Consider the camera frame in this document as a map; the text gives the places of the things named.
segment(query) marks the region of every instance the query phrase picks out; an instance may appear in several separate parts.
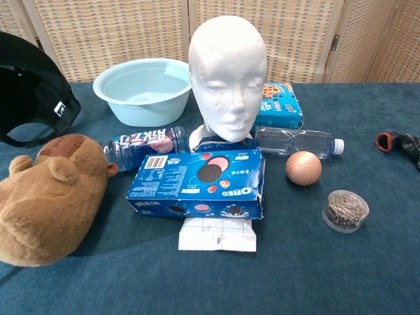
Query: barcode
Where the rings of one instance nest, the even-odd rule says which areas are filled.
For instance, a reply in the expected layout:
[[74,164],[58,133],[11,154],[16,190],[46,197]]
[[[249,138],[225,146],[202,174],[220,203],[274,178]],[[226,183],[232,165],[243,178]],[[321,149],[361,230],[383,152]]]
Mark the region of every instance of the barcode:
[[150,156],[144,169],[161,169],[166,163],[168,156]]

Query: blue cookie box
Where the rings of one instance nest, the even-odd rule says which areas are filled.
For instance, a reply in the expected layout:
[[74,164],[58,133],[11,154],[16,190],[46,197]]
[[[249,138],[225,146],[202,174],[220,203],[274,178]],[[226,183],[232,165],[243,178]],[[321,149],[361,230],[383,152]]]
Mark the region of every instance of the blue cookie box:
[[[207,163],[221,170],[210,182],[199,176]],[[126,198],[144,216],[262,219],[264,165],[259,149],[154,154],[144,159]]]
[[256,126],[299,129],[303,125],[303,113],[293,91],[288,83],[267,82],[279,88],[279,93],[273,94],[271,98],[264,97],[261,107],[252,126],[251,132]]

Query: red and black object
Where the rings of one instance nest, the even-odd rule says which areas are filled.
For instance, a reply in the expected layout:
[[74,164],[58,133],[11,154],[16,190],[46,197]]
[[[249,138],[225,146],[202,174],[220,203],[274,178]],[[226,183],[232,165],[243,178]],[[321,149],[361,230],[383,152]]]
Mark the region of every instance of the red and black object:
[[415,162],[420,171],[420,138],[409,133],[391,131],[380,133],[375,139],[376,147],[382,152],[390,152],[394,147],[400,146]]

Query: plastic water bottle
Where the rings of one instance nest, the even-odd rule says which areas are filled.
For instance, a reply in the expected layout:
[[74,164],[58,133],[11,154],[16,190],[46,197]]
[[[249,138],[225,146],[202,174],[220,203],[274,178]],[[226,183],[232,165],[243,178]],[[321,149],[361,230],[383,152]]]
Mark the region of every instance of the plastic water bottle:
[[108,161],[117,164],[119,171],[137,170],[149,154],[189,151],[188,139],[181,126],[116,136],[104,147]]
[[320,159],[326,159],[344,151],[343,139],[333,138],[330,133],[323,131],[258,126],[255,129],[255,140],[261,151],[281,155],[308,151]]

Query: black cap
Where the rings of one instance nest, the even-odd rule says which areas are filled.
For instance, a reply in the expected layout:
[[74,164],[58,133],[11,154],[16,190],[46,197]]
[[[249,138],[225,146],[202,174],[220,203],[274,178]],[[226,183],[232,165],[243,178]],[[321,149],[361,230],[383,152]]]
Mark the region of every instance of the black cap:
[[[63,135],[80,112],[80,103],[56,64],[41,49],[0,31],[0,140],[18,147],[44,144]],[[8,134],[25,123],[42,123],[53,131],[18,141]]]

